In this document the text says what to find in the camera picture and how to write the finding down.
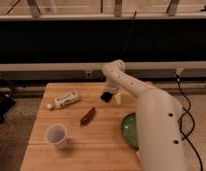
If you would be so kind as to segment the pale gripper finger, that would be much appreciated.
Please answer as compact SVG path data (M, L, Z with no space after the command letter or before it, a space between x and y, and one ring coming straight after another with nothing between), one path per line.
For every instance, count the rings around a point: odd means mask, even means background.
M117 93L115 95L115 101L116 101L117 105L121 105L121 102L122 102L122 94L121 93Z

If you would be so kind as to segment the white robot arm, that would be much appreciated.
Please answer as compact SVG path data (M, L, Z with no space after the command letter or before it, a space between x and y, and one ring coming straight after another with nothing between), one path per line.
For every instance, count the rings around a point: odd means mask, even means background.
M188 171L178 125L182 104L168 92L125 73L122 60L102 66L105 92L124 88L136 98L136 134L141 171Z

